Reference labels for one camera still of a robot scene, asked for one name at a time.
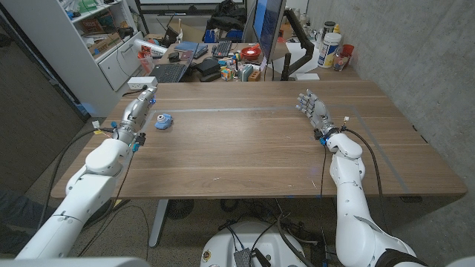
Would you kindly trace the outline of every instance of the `black bag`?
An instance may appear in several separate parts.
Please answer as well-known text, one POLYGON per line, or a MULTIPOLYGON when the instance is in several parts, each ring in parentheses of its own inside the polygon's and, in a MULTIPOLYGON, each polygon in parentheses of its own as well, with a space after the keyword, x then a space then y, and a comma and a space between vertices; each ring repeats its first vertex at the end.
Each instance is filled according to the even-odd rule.
POLYGON ((224 0, 216 6, 213 15, 206 23, 207 30, 214 30, 216 28, 220 30, 230 31, 244 30, 244 25, 247 20, 246 8, 239 8, 232 0, 224 0))

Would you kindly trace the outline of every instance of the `white cabinet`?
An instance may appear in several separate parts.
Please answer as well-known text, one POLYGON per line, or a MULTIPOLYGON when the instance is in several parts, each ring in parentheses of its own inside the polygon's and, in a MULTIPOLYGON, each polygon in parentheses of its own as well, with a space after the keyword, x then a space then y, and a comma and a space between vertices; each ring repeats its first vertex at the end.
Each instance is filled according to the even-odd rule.
POLYGON ((127 1, 101 4, 73 20, 58 0, 0 2, 89 114, 107 116, 127 91, 128 77, 140 66, 137 51, 131 45, 143 35, 135 27, 127 1), (133 27, 134 35, 94 59, 78 30, 82 27, 81 20, 105 12, 113 16, 114 26, 126 22, 133 27))
POLYGON ((143 39, 142 33, 130 38, 99 63, 99 67, 114 90, 119 90, 140 66, 140 62, 137 60, 137 52, 134 49, 136 39, 143 39))

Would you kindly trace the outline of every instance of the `person's leg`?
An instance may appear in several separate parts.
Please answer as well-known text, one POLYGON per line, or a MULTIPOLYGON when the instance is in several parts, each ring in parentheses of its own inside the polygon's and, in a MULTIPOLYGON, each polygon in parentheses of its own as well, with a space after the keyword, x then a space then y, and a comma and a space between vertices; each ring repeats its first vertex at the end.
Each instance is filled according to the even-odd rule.
POLYGON ((17 255, 30 241, 31 235, 23 231, 13 231, 0 224, 0 253, 17 255))
MULTIPOLYGON (((42 204, 34 202, 15 191, 0 189, 0 224, 36 228, 42 210, 42 204)), ((55 208, 47 208, 44 222, 54 211, 55 208)))

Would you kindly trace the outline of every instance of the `power strip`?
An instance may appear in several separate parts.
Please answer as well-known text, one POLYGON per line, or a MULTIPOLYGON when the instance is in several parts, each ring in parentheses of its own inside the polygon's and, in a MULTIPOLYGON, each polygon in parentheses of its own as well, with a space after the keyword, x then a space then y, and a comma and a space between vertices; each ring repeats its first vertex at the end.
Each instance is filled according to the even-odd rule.
POLYGON ((155 76, 146 76, 146 77, 132 77, 127 82, 129 88, 131 90, 140 90, 143 88, 144 85, 147 87, 155 87, 157 86, 157 78, 155 76))

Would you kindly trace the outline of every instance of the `monitor stand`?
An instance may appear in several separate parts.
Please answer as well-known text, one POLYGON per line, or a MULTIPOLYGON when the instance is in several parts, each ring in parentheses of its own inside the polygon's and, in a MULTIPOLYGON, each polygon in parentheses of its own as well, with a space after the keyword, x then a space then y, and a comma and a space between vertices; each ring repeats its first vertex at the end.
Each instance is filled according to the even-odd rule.
POLYGON ((299 58, 292 65, 290 64, 290 57, 292 56, 292 54, 285 54, 284 69, 282 70, 281 81, 289 81, 290 74, 294 73, 300 67, 305 65, 305 63, 310 61, 310 59, 312 59, 314 45, 305 35, 304 29, 300 25, 299 20, 297 19, 292 10, 285 9, 284 16, 286 16, 289 20, 290 26, 292 26, 292 29, 294 30, 295 35, 297 36, 297 39, 300 42, 300 46, 302 47, 302 49, 305 49, 305 55, 299 58))

